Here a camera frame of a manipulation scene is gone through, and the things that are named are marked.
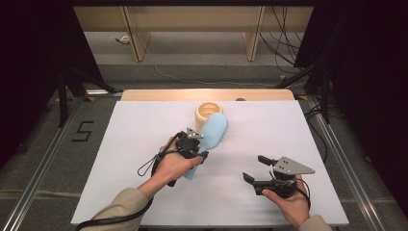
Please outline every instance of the gray floor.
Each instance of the gray floor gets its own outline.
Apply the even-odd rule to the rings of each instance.
[[[261,41],[256,61],[248,62],[241,35],[237,33],[155,33],[148,44],[149,53],[140,63],[133,61],[129,45],[115,41],[123,36],[125,33],[87,33],[89,45],[105,81],[118,89],[265,88],[280,83],[279,76],[282,74],[292,75],[277,67],[275,56]],[[299,43],[294,35],[291,35],[291,40]],[[291,56],[285,46],[281,45],[280,51],[287,58]],[[280,58],[277,63],[286,71],[297,71]],[[295,94],[302,94],[301,82],[291,88]],[[89,84],[86,87],[97,89]],[[15,153],[0,171],[0,224],[5,224],[57,133],[59,106],[56,99],[57,96],[49,101],[49,112],[43,113],[30,138],[26,140],[28,151]],[[80,104],[19,230],[74,230],[70,219],[87,182],[115,102],[119,99],[115,96],[98,96]],[[298,102],[303,112],[311,109],[309,100]],[[335,107],[336,103],[333,101],[331,105]],[[408,230],[407,218],[401,213],[375,169],[363,159],[365,152],[346,119],[337,110],[331,111],[330,115],[336,137],[353,169],[358,172],[359,180],[375,206],[385,230]],[[93,121],[84,125],[84,129],[92,133],[86,142],[73,142],[84,138],[84,134],[76,133],[82,121]],[[315,117],[311,122],[321,134]],[[323,157],[324,143],[317,133],[312,131],[312,134]],[[330,147],[325,165],[350,221],[348,226],[339,227],[339,230],[370,230]]]

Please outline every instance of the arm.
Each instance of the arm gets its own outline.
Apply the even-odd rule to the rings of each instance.
[[[303,182],[297,181],[297,186],[302,191],[306,192]],[[310,217],[307,200],[300,192],[296,192],[292,197],[286,199],[281,198],[275,192],[270,190],[263,190],[262,194],[281,209],[285,219],[296,230],[332,230],[321,216]]]
[[[99,211],[93,219],[115,218],[132,215],[143,209],[148,201],[161,190],[168,182],[182,177],[190,168],[203,162],[202,157],[185,159],[179,153],[165,155],[158,165],[155,174],[138,186],[136,189],[129,188],[120,192],[114,201]],[[138,230],[142,216],[127,222],[109,225],[92,226],[82,229],[83,231],[107,231],[107,230]]]

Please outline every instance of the white tabletop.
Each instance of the white tabletop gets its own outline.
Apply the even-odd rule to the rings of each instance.
[[[91,219],[123,189],[150,175],[138,168],[168,139],[194,127],[194,110],[203,102],[120,101],[81,195],[72,223]],[[303,175],[311,190],[311,215],[330,225],[347,225],[343,207],[297,101],[218,101],[229,127],[192,180],[158,192],[141,222],[158,227],[272,227],[287,225],[279,208],[242,179],[270,180],[270,167],[257,161],[289,157],[316,173]]]

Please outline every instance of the sleeve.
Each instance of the sleeve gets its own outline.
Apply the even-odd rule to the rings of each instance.
[[[300,225],[298,231],[332,231],[321,216],[312,216]]]
[[[117,218],[132,215],[146,206],[149,199],[138,189],[125,189],[120,192],[110,205],[99,211],[92,219]],[[81,231],[111,231],[111,230],[138,230],[143,216],[109,225],[92,226]]]

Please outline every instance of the white surface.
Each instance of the white surface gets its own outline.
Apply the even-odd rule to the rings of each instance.
[[[203,102],[117,102],[72,223],[90,219],[123,189],[150,175],[138,168],[171,136],[194,127],[194,110]],[[192,180],[165,187],[141,222],[147,226],[279,226],[288,224],[279,208],[256,195],[242,173],[270,180],[270,167],[257,161],[287,156],[311,167],[304,175],[311,189],[311,215],[331,225],[348,220],[296,101],[217,102],[228,118],[222,142],[210,151]]]

